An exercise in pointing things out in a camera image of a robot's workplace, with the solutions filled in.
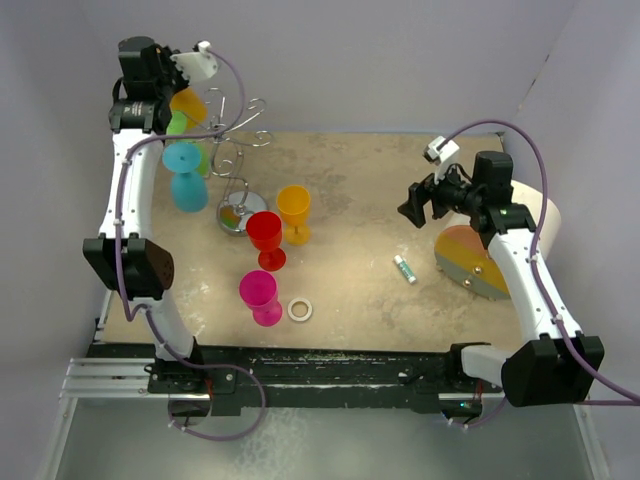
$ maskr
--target yellow and gray object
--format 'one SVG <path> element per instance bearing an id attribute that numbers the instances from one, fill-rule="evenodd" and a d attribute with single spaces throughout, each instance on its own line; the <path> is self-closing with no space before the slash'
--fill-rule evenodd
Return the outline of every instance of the yellow and gray object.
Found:
<path id="1" fill-rule="evenodd" d="M 542 194 L 520 182 L 512 181 L 513 202 L 529 207 L 531 216 L 540 219 Z M 551 201 L 540 235 L 540 253 L 546 258 L 560 229 L 560 212 Z M 454 282 L 483 297 L 510 298 L 507 284 L 496 263 L 489 257 L 479 235 L 469 226 L 469 217 L 454 214 L 434 243 L 437 265 Z"/>

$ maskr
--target glue stick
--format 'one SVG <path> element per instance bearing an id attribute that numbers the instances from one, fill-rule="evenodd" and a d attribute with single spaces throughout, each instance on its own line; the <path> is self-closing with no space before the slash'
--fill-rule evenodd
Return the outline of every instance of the glue stick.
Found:
<path id="1" fill-rule="evenodd" d="M 406 278 L 411 285 L 418 281 L 404 258 L 402 258 L 400 255 L 396 255 L 395 257 L 393 257 L 393 262 L 398 266 L 398 269 L 402 272 L 404 278 Z"/>

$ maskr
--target cable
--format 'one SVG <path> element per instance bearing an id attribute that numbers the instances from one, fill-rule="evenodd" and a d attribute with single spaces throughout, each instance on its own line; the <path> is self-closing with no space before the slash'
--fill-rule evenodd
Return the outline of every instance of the cable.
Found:
<path id="1" fill-rule="evenodd" d="M 129 166 L 131 165 L 132 159 L 134 154 L 144 145 L 151 143 L 151 142 L 156 142 L 156 141 L 161 141 L 161 140 L 181 140 L 181 139 L 200 139 L 200 138 L 212 138 L 212 137 L 217 137 L 217 136 L 221 136 L 222 134 L 224 134 L 227 130 L 233 128 L 238 121 L 240 120 L 240 118 L 242 117 L 242 112 L 244 111 L 244 104 L 246 101 L 246 95 L 245 95 L 245 90 L 244 90 L 244 83 L 242 82 L 242 78 L 240 77 L 240 73 L 238 72 L 238 70 L 233 66 L 233 64 L 231 62 L 229 62 L 228 60 L 226 60 L 224 57 L 218 55 L 217 53 L 215 53 L 214 51 L 212 51 L 211 49 L 207 49 L 207 51 L 211 54 L 214 55 L 215 57 L 217 57 L 219 60 L 221 60 L 223 63 L 225 63 L 229 69 L 232 71 L 234 77 L 236 78 L 236 81 L 238 82 L 238 89 L 240 91 L 240 110 L 238 112 L 238 115 L 236 116 L 236 118 L 234 119 L 234 121 L 225 128 L 222 128 L 220 130 L 215 130 L 213 132 L 206 132 L 206 133 L 202 133 L 202 134 L 180 134 L 180 135 L 156 135 L 156 136 L 150 136 L 147 137 L 141 141 L 139 141 L 138 143 L 136 143 L 135 145 L 133 145 L 126 154 L 125 157 L 125 161 L 122 163 L 122 168 L 120 170 L 120 177 L 118 179 L 118 188 L 116 191 L 116 211 L 115 211 L 115 219 L 116 221 L 115 223 L 115 227 L 116 227 L 116 238 L 115 238 L 115 257 L 116 257 L 116 277 L 117 277 L 117 281 L 118 281 L 118 293 L 120 294 L 120 298 L 122 300 L 122 306 L 124 308 L 124 312 L 125 312 L 125 317 L 127 318 L 127 320 L 129 322 L 131 322 L 135 316 L 135 314 L 138 312 L 138 310 L 140 309 L 145 309 L 145 316 L 147 318 L 147 323 L 149 324 L 149 328 L 151 329 L 151 332 L 153 333 L 154 337 L 156 338 L 156 340 L 158 341 L 158 343 L 160 344 L 160 346 L 162 348 L 164 348 L 172 357 L 174 357 L 176 359 L 177 362 L 181 363 L 182 365 L 188 367 L 188 368 L 192 368 L 192 369 L 198 369 L 198 370 L 213 370 L 213 369 L 232 369 L 232 370 L 236 370 L 240 373 L 243 373 L 245 375 L 247 375 L 251 381 L 253 381 L 253 383 L 256 384 L 256 386 L 258 387 L 258 391 L 260 392 L 260 411 L 258 412 L 258 418 L 256 419 L 256 421 L 251 424 L 247 429 L 236 433 L 236 434 L 232 434 L 232 435 L 207 435 L 204 433 L 200 433 L 200 432 L 196 432 L 194 430 L 191 430 L 185 426 L 180 426 L 178 424 L 176 424 L 175 419 L 173 418 L 173 416 L 171 415 L 171 412 L 169 412 L 169 419 L 170 419 L 170 426 L 174 426 L 175 428 L 179 429 L 180 431 L 187 433 L 189 435 L 193 435 L 194 437 L 198 437 L 198 438 L 203 438 L 205 440 L 212 440 L 212 441 L 219 441 L 219 442 L 225 442 L 225 441 L 232 441 L 232 440 L 237 440 L 239 438 L 242 438 L 246 435 L 249 435 L 250 433 L 252 433 L 256 428 L 258 428 L 258 425 L 262 422 L 262 419 L 264 418 L 265 414 L 266 414 L 266 408 L 267 408 L 267 397 L 264 391 L 264 387 L 262 386 L 262 384 L 260 383 L 260 381 L 247 369 L 239 367 L 237 365 L 227 365 L 227 364 L 209 364 L 209 365 L 198 365 L 195 363 L 191 363 L 187 360 L 185 360 L 184 358 L 182 358 L 180 356 L 180 354 L 178 354 L 178 352 L 176 352 L 173 347 L 171 347 L 171 345 L 169 345 L 167 343 L 167 341 L 162 337 L 162 335 L 160 334 L 160 332 L 158 331 L 158 328 L 153 320 L 153 314 L 151 312 L 151 307 L 149 307 L 149 305 L 146 304 L 140 304 L 137 305 L 133 311 L 131 311 L 131 309 L 129 308 L 129 301 L 128 301 L 128 296 L 127 296 L 127 290 L 125 287 L 125 283 L 124 283 L 124 270 L 123 270 L 123 265 L 122 265 L 122 201 L 123 201 L 123 197 L 124 197 L 124 185 L 125 185 L 125 181 L 127 178 L 127 171 Z"/>
<path id="2" fill-rule="evenodd" d="M 531 240 L 531 252 L 536 252 L 537 247 L 538 247 L 538 240 L 540 239 L 540 231 L 542 230 L 542 225 L 544 224 L 544 220 L 545 220 L 545 218 L 547 216 L 547 202 L 549 200 L 549 186 L 548 186 L 548 181 L 547 181 L 547 172 L 546 172 L 546 169 L 544 167 L 544 161 L 542 160 L 542 155 L 540 154 L 540 150 L 536 146 L 536 144 L 533 141 L 533 139 L 524 130 L 522 130 L 520 127 L 518 127 L 517 125 L 515 125 L 515 124 L 513 124 L 511 122 L 505 122 L 503 120 L 497 120 L 497 119 L 488 118 L 488 119 L 478 120 L 477 122 L 473 122 L 473 123 L 470 123 L 469 125 L 465 125 L 464 127 L 459 128 L 458 130 L 453 132 L 451 135 L 449 135 L 447 138 L 445 138 L 444 141 L 438 146 L 438 149 L 442 149 L 442 147 L 444 147 L 449 141 L 451 141 L 454 137 L 460 135 L 462 132 L 465 132 L 465 131 L 469 130 L 470 128 L 476 127 L 478 125 L 484 125 L 484 124 L 487 124 L 487 123 L 495 123 L 497 125 L 502 125 L 502 126 L 510 128 L 510 129 L 516 131 L 517 133 L 519 133 L 520 136 L 522 138 L 524 138 L 526 140 L 526 142 L 529 144 L 529 146 L 533 150 L 533 154 L 535 155 L 536 160 L 538 161 L 538 166 L 540 167 L 540 177 L 541 177 L 541 180 L 542 180 L 542 208 L 540 210 L 540 221 L 538 222 L 538 227 L 536 228 L 536 231 L 533 234 L 533 239 Z M 555 304 L 553 303 L 553 300 L 551 299 L 551 296 L 549 295 L 549 292 L 547 291 L 546 287 L 544 286 L 544 283 L 542 282 L 542 279 L 540 278 L 540 272 L 538 271 L 538 265 L 537 265 L 537 262 L 535 261 L 535 257 L 532 257 L 531 258 L 531 262 L 529 262 L 529 263 L 531 264 L 531 273 L 533 274 L 533 278 L 534 278 L 534 280 L 536 282 L 536 285 L 538 286 L 538 289 L 540 290 L 540 294 L 542 295 L 542 297 L 544 298 L 545 303 L 549 307 L 549 310 L 551 311 L 551 313 L 552 313 L 552 315 L 554 317 L 553 320 L 554 320 L 555 324 L 558 326 L 558 330 L 560 331 L 560 334 L 562 335 L 562 340 L 564 341 L 564 344 L 567 346 L 567 349 L 569 350 L 569 353 L 571 353 L 571 356 L 593 378 L 598 380 L 603 385 L 609 387 L 614 392 L 619 393 L 623 397 L 626 397 L 629 400 L 631 400 L 631 402 L 618 401 L 618 400 L 598 400 L 597 403 L 591 403 L 591 401 L 587 401 L 587 402 L 583 402 L 583 404 L 586 404 L 586 405 L 631 406 L 631 403 L 633 403 L 634 406 L 640 406 L 640 395 L 638 395 L 638 394 L 636 394 L 634 392 L 631 392 L 631 391 L 621 387 L 620 385 L 617 385 L 616 383 L 612 382 L 608 378 L 606 378 L 604 375 L 602 375 L 601 373 L 596 371 L 591 365 L 589 365 L 589 363 L 584 358 L 582 358 L 580 353 L 578 353 L 578 351 L 573 346 L 573 343 L 571 342 L 571 338 L 569 337 L 569 334 L 568 334 L 566 328 L 564 327 L 564 322 L 562 321 L 562 315 L 560 314 L 560 312 L 556 308 Z"/>

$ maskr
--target red goblet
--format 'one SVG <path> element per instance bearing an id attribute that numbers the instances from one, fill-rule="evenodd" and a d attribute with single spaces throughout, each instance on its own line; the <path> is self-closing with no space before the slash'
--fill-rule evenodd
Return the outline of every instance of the red goblet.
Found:
<path id="1" fill-rule="evenodd" d="M 287 256 L 280 248 L 282 242 L 282 221 L 273 212 L 258 212 L 247 222 L 247 234 L 253 246 L 260 250 L 258 264 L 267 272 L 280 270 Z"/>

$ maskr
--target blue goblet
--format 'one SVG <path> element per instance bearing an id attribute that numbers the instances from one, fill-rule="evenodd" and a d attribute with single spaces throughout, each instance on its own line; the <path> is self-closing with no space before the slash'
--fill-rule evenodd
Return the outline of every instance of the blue goblet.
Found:
<path id="1" fill-rule="evenodd" d="M 196 171 L 201 155 L 198 147 L 185 142 L 169 145 L 162 154 L 162 163 L 175 174 L 171 179 L 173 202 L 183 212 L 199 212 L 209 203 L 207 185 Z"/>

